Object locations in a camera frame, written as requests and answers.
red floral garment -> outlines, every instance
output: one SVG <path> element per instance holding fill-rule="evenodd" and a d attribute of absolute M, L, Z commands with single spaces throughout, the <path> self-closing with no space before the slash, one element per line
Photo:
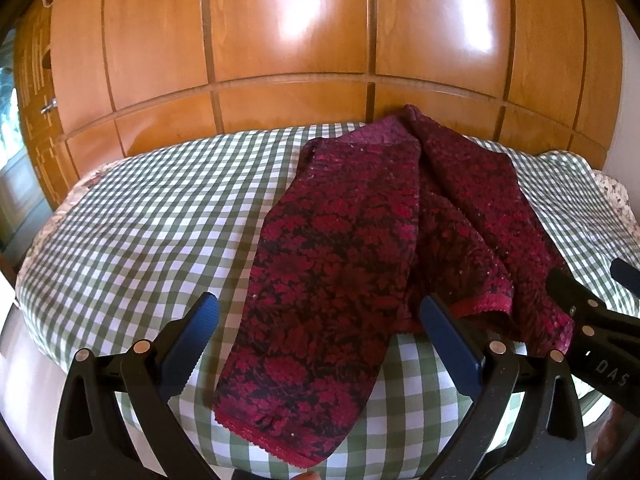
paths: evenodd
<path fill-rule="evenodd" d="M 548 297 L 545 281 L 554 267 L 570 271 L 521 192 L 509 155 L 482 148 L 414 106 L 404 111 L 447 196 L 511 275 L 513 319 L 520 330 L 514 338 L 527 343 L 530 355 L 566 352 L 574 322 Z"/>
<path fill-rule="evenodd" d="M 442 153 L 454 156 L 459 147 L 442 135 Z M 306 144 L 260 232 L 238 336 L 214 394 L 220 424 L 307 468 L 356 423 L 391 336 L 421 330 L 416 313 L 426 294 L 437 292 L 480 326 L 519 333 L 507 269 L 435 175 L 395 117 Z M 513 168 L 511 178 L 517 186 Z M 530 210 L 524 199 L 516 206 L 514 214 Z"/>

bed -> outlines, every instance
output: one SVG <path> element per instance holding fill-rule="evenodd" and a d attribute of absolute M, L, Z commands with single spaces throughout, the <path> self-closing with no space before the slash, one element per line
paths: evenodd
<path fill-rule="evenodd" d="M 66 371 L 80 348 L 110 354 L 137 339 L 153 339 L 208 290 L 220 299 L 221 322 L 187 387 L 171 399 L 172 410 L 211 465 L 275 479 L 300 472 L 220 426 L 206 406 L 241 319 L 260 226 L 292 181 L 300 148 L 358 126 L 209 137 L 89 174 L 36 238 L 18 276 L 17 296 L 31 338 Z M 575 277 L 610 308 L 640 316 L 638 300 L 608 273 L 615 257 L 640 267 L 640 246 L 588 163 L 569 152 L 531 156 L 473 140 L 511 157 L 524 195 Z M 580 396 L 590 390 L 577 380 L 576 386 Z M 520 400 L 513 396 L 494 444 L 508 434 Z M 119 403 L 135 426 L 128 399 L 120 397 Z M 469 405 L 425 336 L 398 335 L 366 410 L 314 469 L 327 479 L 414 478 L 434 460 Z"/>

metal rivet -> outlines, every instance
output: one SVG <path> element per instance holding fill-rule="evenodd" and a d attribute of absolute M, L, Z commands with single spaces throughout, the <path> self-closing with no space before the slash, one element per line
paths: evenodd
<path fill-rule="evenodd" d="M 507 347 L 502 341 L 491 341 L 489 343 L 489 350 L 494 354 L 504 354 L 507 351 Z"/>
<path fill-rule="evenodd" d="M 138 341 L 135 345 L 133 345 L 133 351 L 136 354 L 143 354 L 145 352 L 148 352 L 150 348 L 151 348 L 151 343 L 146 339 L 142 339 Z"/>
<path fill-rule="evenodd" d="M 564 354 L 559 350 L 552 350 L 549 352 L 549 357 L 551 357 L 556 363 L 564 361 Z"/>
<path fill-rule="evenodd" d="M 86 348 L 83 348 L 82 350 L 78 350 L 76 352 L 76 361 L 82 362 L 88 357 L 89 357 L 89 351 Z"/>

wooden panel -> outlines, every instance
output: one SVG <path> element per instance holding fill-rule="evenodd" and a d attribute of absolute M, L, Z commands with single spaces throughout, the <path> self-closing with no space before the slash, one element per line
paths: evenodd
<path fill-rule="evenodd" d="M 614 0 L 584 0 L 587 59 L 576 129 L 609 146 L 622 84 L 622 35 Z"/>
<path fill-rule="evenodd" d="M 104 0 L 117 110 L 207 83 L 200 0 Z"/>
<path fill-rule="evenodd" d="M 145 108 L 117 118 L 116 125 L 127 156 L 216 134 L 209 93 Z"/>
<path fill-rule="evenodd" d="M 574 134 L 569 151 L 586 158 L 589 165 L 595 170 L 601 170 L 607 160 L 606 148 L 580 134 Z"/>
<path fill-rule="evenodd" d="M 15 87 L 20 110 L 20 130 L 33 158 L 37 144 L 49 144 L 62 134 L 58 110 L 42 115 L 40 109 L 55 96 L 51 70 L 42 65 L 50 37 L 51 10 L 34 0 L 18 22 L 15 35 Z"/>
<path fill-rule="evenodd" d="M 549 150 L 566 150 L 571 134 L 562 124 L 507 106 L 498 141 L 509 148 L 538 155 Z"/>
<path fill-rule="evenodd" d="M 67 133 L 113 111 L 102 52 L 102 0 L 54 0 L 51 70 Z"/>
<path fill-rule="evenodd" d="M 14 237 L 15 229 L 9 223 L 5 215 L 0 214 L 0 242 L 4 247 L 7 247 L 11 242 L 11 238 Z"/>
<path fill-rule="evenodd" d="M 376 120 L 393 113 L 405 104 L 416 105 L 423 114 L 460 134 L 480 139 L 494 138 L 495 123 L 500 111 L 500 105 L 495 101 L 394 84 L 376 85 Z"/>
<path fill-rule="evenodd" d="M 378 0 L 378 73 L 502 97 L 510 0 Z"/>
<path fill-rule="evenodd" d="M 581 0 L 515 0 L 509 100 L 573 126 L 582 85 Z"/>
<path fill-rule="evenodd" d="M 113 121 L 94 126 L 71 137 L 66 145 L 80 176 L 102 164 L 124 157 Z"/>
<path fill-rule="evenodd" d="M 283 128 L 365 119 L 367 84 L 322 81 L 223 90 L 220 109 L 226 132 Z"/>
<path fill-rule="evenodd" d="M 367 0 L 210 0 L 216 80 L 364 72 Z"/>
<path fill-rule="evenodd" d="M 78 182 L 64 142 L 52 148 L 36 150 L 34 170 L 44 182 L 43 192 L 52 209 L 56 209 L 66 198 L 69 190 Z"/>

checkered fabric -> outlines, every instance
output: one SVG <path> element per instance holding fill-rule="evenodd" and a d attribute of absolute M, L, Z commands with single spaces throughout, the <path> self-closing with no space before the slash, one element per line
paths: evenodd
<path fill-rule="evenodd" d="M 171 408 L 210 464 L 274 479 L 298 473 L 222 428 L 206 404 L 236 337 L 264 216 L 292 181 L 300 148 L 357 126 L 222 135 L 127 159 L 69 212 L 26 271 L 17 293 L 31 336 L 68 370 L 80 348 L 111 354 L 153 339 L 211 291 L 220 299 L 220 325 Z M 616 256 L 640 267 L 640 248 L 587 163 L 564 152 L 533 157 L 478 142 L 510 155 L 523 192 L 576 277 L 617 311 L 636 316 L 638 304 L 607 269 Z M 129 399 L 119 401 L 125 419 L 137 424 Z M 314 469 L 327 479 L 414 478 L 469 405 L 425 335 L 398 335 L 362 416 Z M 513 396 L 495 442 L 519 406 Z"/>

